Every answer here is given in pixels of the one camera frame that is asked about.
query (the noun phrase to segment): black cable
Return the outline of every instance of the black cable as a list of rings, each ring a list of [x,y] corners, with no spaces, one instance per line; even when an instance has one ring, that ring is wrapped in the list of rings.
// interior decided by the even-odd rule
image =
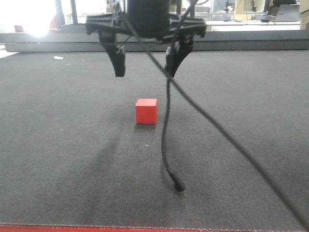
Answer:
[[[166,78],[174,85],[177,91],[182,95],[186,101],[195,108],[198,112],[200,112],[213,126],[251,163],[251,165],[259,172],[259,174],[264,178],[264,180],[270,185],[275,194],[280,198],[280,200],[286,205],[286,207],[290,210],[293,216],[298,220],[298,222],[303,226],[303,228],[309,232],[309,222],[305,219],[305,217],[298,211],[298,209],[294,206],[291,200],[284,194],[281,188],[276,184],[276,182],[271,178],[271,176],[267,173],[266,170],[256,161],[253,156],[245,149],[236,139],[233,138],[221,125],[217,122],[210,114],[208,114],[205,110],[203,110],[197,103],[195,103],[186,93],[185,91],[178,85],[178,83],[171,77],[171,75],[159,64],[159,62],[154,58],[151,54],[147,46],[141,41],[139,35],[127,19],[126,15],[123,15],[124,23],[127,25],[131,33],[136,37],[139,45],[145,51],[145,53],[149,56],[150,60],[157,66],[157,68],[166,76]]]

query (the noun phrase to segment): red block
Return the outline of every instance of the red block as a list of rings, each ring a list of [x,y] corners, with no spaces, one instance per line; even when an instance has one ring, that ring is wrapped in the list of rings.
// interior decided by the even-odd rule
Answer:
[[[136,124],[156,124],[158,119],[157,99],[138,99],[135,104]]]

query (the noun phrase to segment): gray carpet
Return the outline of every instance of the gray carpet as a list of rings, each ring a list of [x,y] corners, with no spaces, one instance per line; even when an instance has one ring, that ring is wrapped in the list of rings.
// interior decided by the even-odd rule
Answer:
[[[54,55],[63,60],[54,60]],[[165,54],[156,54],[162,63]],[[309,218],[309,51],[192,53],[175,79]],[[140,53],[115,78],[104,53],[0,59],[0,224],[301,230],[256,170]],[[138,98],[158,124],[136,125]]]

